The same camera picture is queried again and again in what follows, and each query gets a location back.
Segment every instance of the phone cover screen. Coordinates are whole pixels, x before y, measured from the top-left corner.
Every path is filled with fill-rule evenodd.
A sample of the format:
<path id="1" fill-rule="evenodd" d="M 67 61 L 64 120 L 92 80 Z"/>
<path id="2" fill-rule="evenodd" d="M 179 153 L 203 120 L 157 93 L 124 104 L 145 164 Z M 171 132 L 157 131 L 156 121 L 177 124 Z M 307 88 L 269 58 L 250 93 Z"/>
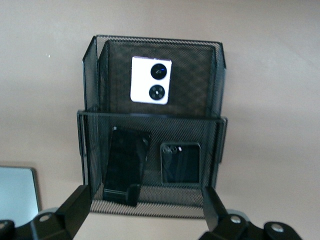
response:
<path id="1" fill-rule="evenodd" d="M 200 145 L 163 143 L 161 150 L 162 183 L 198 184 L 200 182 Z"/>

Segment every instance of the black mesh organizer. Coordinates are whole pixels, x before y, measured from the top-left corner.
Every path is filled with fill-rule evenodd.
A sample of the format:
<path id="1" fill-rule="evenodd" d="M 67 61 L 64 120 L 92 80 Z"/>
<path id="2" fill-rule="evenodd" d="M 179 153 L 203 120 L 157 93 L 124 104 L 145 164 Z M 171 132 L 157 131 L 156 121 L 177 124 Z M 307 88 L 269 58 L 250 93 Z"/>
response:
<path id="1" fill-rule="evenodd" d="M 132 102 L 132 57 L 172 61 L 166 105 Z M 85 110 L 110 113 L 220 115 L 225 58 L 220 42 L 98 35 L 83 58 Z"/>
<path id="2" fill-rule="evenodd" d="M 102 200 L 110 134 L 114 126 L 148 131 L 152 134 L 137 207 Z M 201 218 L 201 187 L 216 184 L 226 126 L 227 120 L 220 117 L 176 118 L 163 115 L 79 111 L 78 129 L 83 179 L 84 183 L 91 187 L 91 210 L 142 216 Z M 180 141 L 197 142 L 201 147 L 199 185 L 186 187 L 162 184 L 160 145 L 162 142 Z"/>
<path id="3" fill-rule="evenodd" d="M 132 58 L 172 61 L 167 104 L 133 102 Z M 83 181 L 91 211 L 136 216 L 203 218 L 201 189 L 216 185 L 227 119 L 220 117 L 225 59 L 220 42 L 94 36 L 83 57 L 85 110 L 78 111 Z M 113 127 L 152 135 L 136 207 L 103 200 Z M 199 183 L 164 184 L 161 145 L 200 146 Z"/>

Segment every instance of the camera lens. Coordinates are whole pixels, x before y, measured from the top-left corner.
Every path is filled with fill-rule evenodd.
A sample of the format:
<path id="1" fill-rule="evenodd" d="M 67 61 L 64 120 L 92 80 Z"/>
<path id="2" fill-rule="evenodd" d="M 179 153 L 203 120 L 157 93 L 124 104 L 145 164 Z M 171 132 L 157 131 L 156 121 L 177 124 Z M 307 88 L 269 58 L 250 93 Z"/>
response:
<path id="1" fill-rule="evenodd" d="M 149 90 L 149 96 L 153 100 L 160 100 L 165 96 L 165 89 L 161 85 L 154 85 Z"/>
<path id="2" fill-rule="evenodd" d="M 160 80 L 163 79 L 167 75 L 167 68 L 165 65 L 161 63 L 157 63 L 151 68 L 151 76 L 154 79 Z"/>
<path id="3" fill-rule="evenodd" d="M 170 149 L 169 146 L 164 146 L 162 148 L 162 151 L 163 151 L 164 154 L 170 154 L 171 153 L 171 149 Z"/>

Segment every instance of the beige wall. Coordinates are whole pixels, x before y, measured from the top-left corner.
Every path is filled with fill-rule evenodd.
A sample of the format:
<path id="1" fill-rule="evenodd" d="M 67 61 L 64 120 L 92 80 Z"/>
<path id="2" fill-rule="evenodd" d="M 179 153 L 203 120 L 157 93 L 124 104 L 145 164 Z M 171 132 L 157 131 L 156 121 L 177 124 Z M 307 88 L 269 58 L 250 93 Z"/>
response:
<path id="1" fill-rule="evenodd" d="M 319 238 L 320 2 L 0 3 L 0 165 L 37 169 L 44 208 L 82 183 L 76 112 L 93 35 L 221 41 L 229 118 L 217 192 L 252 222 Z M 198 239 L 203 220 L 90 214 L 76 239 Z"/>

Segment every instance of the phone screen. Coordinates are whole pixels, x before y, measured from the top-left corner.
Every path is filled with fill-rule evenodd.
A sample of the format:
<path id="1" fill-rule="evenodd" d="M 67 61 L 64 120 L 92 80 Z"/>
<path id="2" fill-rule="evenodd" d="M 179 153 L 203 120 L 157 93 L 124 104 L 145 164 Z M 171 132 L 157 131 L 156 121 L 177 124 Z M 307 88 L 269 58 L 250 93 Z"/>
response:
<path id="1" fill-rule="evenodd" d="M 132 199 L 134 202 L 138 200 L 150 141 L 148 132 L 119 127 L 112 129 L 103 190 L 105 200 L 124 204 Z"/>
<path id="2" fill-rule="evenodd" d="M 200 182 L 200 145 L 198 143 L 162 143 L 161 172 L 164 184 Z"/>

